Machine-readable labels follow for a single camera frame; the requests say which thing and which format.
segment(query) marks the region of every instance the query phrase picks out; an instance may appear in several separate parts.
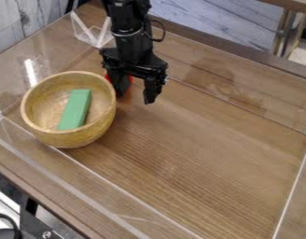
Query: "wooden bowl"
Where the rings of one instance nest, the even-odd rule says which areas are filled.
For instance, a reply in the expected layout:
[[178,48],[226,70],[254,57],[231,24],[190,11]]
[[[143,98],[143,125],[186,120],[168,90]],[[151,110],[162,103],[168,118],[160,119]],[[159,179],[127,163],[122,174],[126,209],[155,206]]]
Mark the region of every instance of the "wooden bowl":
[[[59,131],[58,125],[75,89],[92,90],[87,124]],[[66,72],[48,77],[27,93],[22,103],[23,119],[38,139],[58,148],[78,148],[95,142],[108,130],[116,115],[116,92],[104,77],[90,72]]]

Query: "bowl rim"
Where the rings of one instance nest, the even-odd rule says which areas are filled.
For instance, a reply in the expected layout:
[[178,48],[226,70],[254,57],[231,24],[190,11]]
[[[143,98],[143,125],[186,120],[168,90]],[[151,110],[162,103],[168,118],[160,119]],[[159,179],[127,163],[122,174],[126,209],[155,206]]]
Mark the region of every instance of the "bowl rim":
[[[59,76],[63,76],[63,75],[70,75],[70,74],[84,74],[84,75],[91,75],[91,76],[95,76],[98,79],[100,79],[106,85],[108,86],[110,88],[110,93],[114,97],[111,97],[111,105],[110,105],[110,108],[106,110],[106,113],[102,115],[102,117],[99,117],[95,122],[76,128],[76,129],[72,129],[72,130],[66,130],[66,131],[58,131],[58,130],[51,130],[51,129],[46,129],[43,127],[40,127],[36,123],[34,123],[34,121],[30,119],[28,117],[28,114],[27,114],[27,101],[28,101],[28,98],[30,98],[30,95],[31,93],[38,89],[38,87],[40,87],[43,84],[46,84],[46,82]],[[96,73],[92,73],[92,72],[88,72],[88,71],[66,71],[66,72],[62,72],[62,73],[58,73],[55,75],[51,75],[50,77],[44,78],[38,85],[35,85],[35,87],[32,87],[30,89],[30,91],[27,92],[24,98],[23,98],[23,101],[22,101],[22,116],[23,116],[23,119],[26,121],[26,123],[30,125],[30,127],[42,132],[42,133],[47,133],[47,134],[70,134],[70,133],[76,133],[76,132],[80,132],[83,130],[86,130],[87,128],[92,127],[99,121],[100,119],[107,116],[112,109],[116,108],[116,104],[118,104],[118,98],[116,98],[116,91],[114,89],[114,86],[112,84],[108,82],[108,80],[100,76],[99,74]]]

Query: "green block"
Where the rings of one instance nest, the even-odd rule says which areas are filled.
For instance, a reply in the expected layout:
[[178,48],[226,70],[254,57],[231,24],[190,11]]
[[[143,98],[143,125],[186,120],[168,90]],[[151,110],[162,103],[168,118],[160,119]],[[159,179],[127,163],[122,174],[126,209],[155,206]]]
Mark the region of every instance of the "green block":
[[86,124],[90,104],[91,90],[72,90],[58,130],[72,130]]

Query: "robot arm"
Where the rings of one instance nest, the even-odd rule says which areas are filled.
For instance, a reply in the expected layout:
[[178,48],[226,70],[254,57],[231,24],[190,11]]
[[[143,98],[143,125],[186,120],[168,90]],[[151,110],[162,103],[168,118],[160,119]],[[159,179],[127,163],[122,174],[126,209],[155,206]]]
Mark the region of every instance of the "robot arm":
[[154,53],[152,24],[147,16],[150,0],[103,0],[112,19],[118,48],[102,49],[104,68],[119,96],[130,87],[130,76],[144,79],[144,102],[152,104],[163,92],[168,63]]

